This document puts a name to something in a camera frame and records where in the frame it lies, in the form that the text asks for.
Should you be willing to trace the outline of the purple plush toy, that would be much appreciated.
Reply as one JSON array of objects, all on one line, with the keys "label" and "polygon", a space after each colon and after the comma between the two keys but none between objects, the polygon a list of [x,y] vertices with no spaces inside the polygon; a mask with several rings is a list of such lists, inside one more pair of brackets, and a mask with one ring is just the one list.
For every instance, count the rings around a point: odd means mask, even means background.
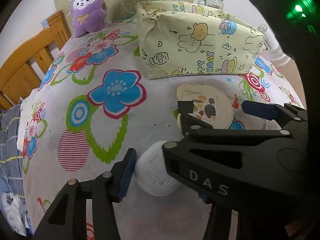
[{"label": "purple plush toy", "polygon": [[103,28],[107,15],[104,0],[73,0],[71,7],[73,36],[81,37]]}]

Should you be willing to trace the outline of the white round device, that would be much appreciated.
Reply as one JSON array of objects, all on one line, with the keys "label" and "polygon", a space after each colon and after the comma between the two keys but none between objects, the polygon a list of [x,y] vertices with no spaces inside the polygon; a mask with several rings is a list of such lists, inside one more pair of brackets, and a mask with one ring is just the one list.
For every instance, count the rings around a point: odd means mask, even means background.
[{"label": "white round device", "polygon": [[167,174],[162,146],[159,141],[150,146],[137,160],[134,175],[138,185],[148,194],[164,197],[176,191],[181,183]]}]

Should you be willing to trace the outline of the patterned fabric storage box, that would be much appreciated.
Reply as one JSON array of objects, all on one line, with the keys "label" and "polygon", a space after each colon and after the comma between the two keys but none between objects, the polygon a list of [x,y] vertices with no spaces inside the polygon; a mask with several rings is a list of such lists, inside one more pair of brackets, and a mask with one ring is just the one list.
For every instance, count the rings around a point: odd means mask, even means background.
[{"label": "patterned fabric storage box", "polygon": [[266,37],[237,17],[189,2],[137,4],[140,56],[149,80],[247,74]]}]

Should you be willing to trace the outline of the white clip fan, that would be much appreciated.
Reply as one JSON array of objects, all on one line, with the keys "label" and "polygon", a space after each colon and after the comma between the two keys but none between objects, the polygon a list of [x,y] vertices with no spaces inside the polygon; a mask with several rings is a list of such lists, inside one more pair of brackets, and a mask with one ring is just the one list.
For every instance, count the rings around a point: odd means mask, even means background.
[{"label": "white clip fan", "polygon": [[264,54],[271,60],[271,62],[279,68],[289,63],[291,58],[283,52],[271,29],[268,26],[261,24],[257,26],[257,30],[266,37],[266,49],[264,50]]}]

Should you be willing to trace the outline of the floral tablecloth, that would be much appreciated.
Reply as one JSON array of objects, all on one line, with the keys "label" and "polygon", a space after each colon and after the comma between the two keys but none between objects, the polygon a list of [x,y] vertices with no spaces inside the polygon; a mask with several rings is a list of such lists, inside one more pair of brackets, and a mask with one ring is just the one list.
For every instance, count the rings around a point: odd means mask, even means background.
[{"label": "floral tablecloth", "polygon": [[233,107],[229,129],[276,129],[243,113],[245,100],[304,107],[286,75],[260,54],[245,75],[178,75],[149,80],[137,27],[125,23],[70,39],[40,87],[24,103],[20,143],[28,214],[37,228],[67,180],[91,180],[121,161],[129,148],[141,156],[159,141],[180,140],[177,89],[204,84]]}]

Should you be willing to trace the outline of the grey plaid bedding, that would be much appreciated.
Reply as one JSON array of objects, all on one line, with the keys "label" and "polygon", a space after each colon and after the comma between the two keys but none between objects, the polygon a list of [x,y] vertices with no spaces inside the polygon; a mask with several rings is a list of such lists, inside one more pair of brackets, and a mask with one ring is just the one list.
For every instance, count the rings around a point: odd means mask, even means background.
[{"label": "grey plaid bedding", "polygon": [[26,237],[29,225],[24,200],[22,152],[17,149],[20,105],[1,110],[1,214],[10,230]]}]

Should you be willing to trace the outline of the round cartoon coaster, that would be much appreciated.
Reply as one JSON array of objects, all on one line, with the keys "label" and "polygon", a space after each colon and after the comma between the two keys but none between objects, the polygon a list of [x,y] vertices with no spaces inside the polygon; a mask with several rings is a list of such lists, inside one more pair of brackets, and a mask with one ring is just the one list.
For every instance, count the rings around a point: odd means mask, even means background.
[{"label": "round cartoon coaster", "polygon": [[210,124],[214,129],[228,129],[234,112],[231,102],[220,90],[210,85],[180,85],[176,97],[179,101],[193,102],[189,115]]}]

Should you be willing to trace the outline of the orange wooden chair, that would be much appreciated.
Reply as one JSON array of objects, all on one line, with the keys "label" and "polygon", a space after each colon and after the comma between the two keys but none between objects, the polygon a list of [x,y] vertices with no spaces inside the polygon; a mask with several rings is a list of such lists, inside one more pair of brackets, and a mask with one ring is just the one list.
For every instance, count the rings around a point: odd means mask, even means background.
[{"label": "orange wooden chair", "polygon": [[55,43],[61,50],[70,39],[71,32],[62,10],[48,17],[47,23],[47,28],[21,44],[1,66],[1,109],[10,109],[40,86],[41,80],[29,60],[34,59],[45,74],[53,62],[49,45]]}]

